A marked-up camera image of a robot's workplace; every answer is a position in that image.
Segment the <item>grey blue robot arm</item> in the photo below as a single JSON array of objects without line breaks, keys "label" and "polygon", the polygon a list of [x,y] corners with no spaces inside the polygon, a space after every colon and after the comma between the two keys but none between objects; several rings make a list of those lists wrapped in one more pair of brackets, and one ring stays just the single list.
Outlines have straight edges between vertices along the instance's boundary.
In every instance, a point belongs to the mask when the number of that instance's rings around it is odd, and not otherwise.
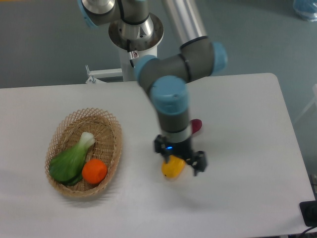
[{"label": "grey blue robot arm", "polygon": [[166,162],[176,156],[195,174],[203,172],[208,161],[203,151],[192,148],[187,84],[224,69],[227,53],[221,43],[209,41],[196,3],[163,2],[180,41],[180,53],[166,59],[149,54],[164,30],[146,0],[80,0],[78,6],[89,27],[109,24],[110,39],[124,50],[123,78],[138,82],[157,113],[160,134],[154,140],[155,152]]}]

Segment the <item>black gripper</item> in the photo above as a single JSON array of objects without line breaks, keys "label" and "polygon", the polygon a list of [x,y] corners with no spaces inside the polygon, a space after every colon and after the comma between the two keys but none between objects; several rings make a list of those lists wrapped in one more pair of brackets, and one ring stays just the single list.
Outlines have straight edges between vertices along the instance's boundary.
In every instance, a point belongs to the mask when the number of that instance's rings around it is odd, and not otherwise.
[{"label": "black gripper", "polygon": [[204,151],[193,151],[192,137],[181,142],[171,142],[162,135],[157,135],[154,139],[154,151],[161,154],[166,164],[169,156],[173,155],[187,161],[187,165],[193,168],[194,176],[205,171],[207,167],[207,157]]}]

